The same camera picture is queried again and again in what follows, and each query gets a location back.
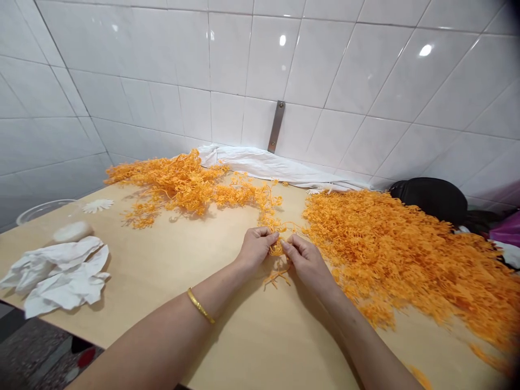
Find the white fabric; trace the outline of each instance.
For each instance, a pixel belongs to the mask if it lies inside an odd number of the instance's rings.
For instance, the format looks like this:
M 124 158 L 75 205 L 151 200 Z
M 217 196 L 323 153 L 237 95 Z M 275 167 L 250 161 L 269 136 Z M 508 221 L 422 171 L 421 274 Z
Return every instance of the white fabric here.
M 508 263 L 510 266 L 515 267 L 516 269 L 520 269 L 520 248 L 511 245 L 511 244 L 505 244 L 500 241 L 494 241 L 490 240 L 491 242 L 495 243 L 495 245 L 499 248 L 501 248 L 504 252 L 502 255 L 504 257 L 504 261 Z
M 0 288 L 16 287 L 19 295 L 29 293 L 24 303 L 26 319 L 58 307 L 71 310 L 101 298 L 105 279 L 110 276 L 101 272 L 107 258 L 108 246 L 93 236 L 29 251 L 11 266 Z
M 219 161 L 229 165 L 233 171 L 247 172 L 259 179 L 278 179 L 296 187 L 318 190 L 348 191 L 370 188 L 353 178 L 341 177 L 280 157 L 266 150 L 246 146 L 208 145 L 198 148 L 204 167 Z

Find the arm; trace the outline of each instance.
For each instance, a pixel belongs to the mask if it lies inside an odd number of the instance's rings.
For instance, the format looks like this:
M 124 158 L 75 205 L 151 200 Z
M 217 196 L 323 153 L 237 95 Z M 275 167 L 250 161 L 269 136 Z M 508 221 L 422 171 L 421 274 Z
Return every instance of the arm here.
M 268 227 L 249 229 L 238 257 L 197 284 L 193 295 L 215 320 L 226 302 L 264 261 L 278 239 Z M 168 389 L 182 379 L 212 324 L 183 293 L 139 321 L 92 363 L 68 389 Z
M 422 386 L 386 346 L 332 277 L 318 248 L 292 235 L 282 247 L 302 282 L 341 329 L 343 343 L 367 390 L 419 390 Z

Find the bangle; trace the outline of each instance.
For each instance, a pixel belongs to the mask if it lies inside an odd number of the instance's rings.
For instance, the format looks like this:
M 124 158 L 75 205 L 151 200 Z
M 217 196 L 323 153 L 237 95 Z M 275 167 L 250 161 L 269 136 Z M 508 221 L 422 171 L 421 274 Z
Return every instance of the bangle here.
M 206 319 L 210 322 L 210 324 L 214 324 L 215 323 L 215 320 L 213 318 L 211 318 L 211 316 L 207 313 L 206 310 L 204 310 L 204 308 L 202 307 L 202 305 L 199 303 L 199 301 L 197 301 L 197 299 L 194 297 L 193 293 L 191 292 L 191 287 L 188 288 L 188 297 L 190 297 L 191 299 L 191 302 L 193 302 L 193 304 L 195 305 L 195 307 L 197 309 L 199 309 L 199 312 L 202 313 L 202 315 L 204 317 L 206 317 Z

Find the metal strip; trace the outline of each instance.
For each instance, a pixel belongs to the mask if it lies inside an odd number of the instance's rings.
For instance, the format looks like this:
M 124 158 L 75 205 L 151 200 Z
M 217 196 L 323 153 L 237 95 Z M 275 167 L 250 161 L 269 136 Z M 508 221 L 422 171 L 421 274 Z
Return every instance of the metal strip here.
M 272 120 L 271 138 L 269 138 L 269 145 L 267 146 L 267 150 L 271 153 L 274 153 L 276 150 L 276 144 L 280 134 L 280 127 L 282 126 L 284 111 L 285 102 L 278 100 L 278 103 L 276 103 L 275 118 Z

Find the woman's left hand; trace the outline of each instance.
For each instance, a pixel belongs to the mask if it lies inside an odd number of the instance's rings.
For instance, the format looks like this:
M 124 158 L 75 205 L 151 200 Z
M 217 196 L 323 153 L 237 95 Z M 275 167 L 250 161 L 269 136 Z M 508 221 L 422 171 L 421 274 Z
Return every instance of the woman's left hand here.
M 271 245 L 278 240 L 279 236 L 278 232 L 271 234 L 271 230 L 267 226 L 248 229 L 235 262 L 250 267 L 251 272 L 254 273 L 265 260 Z

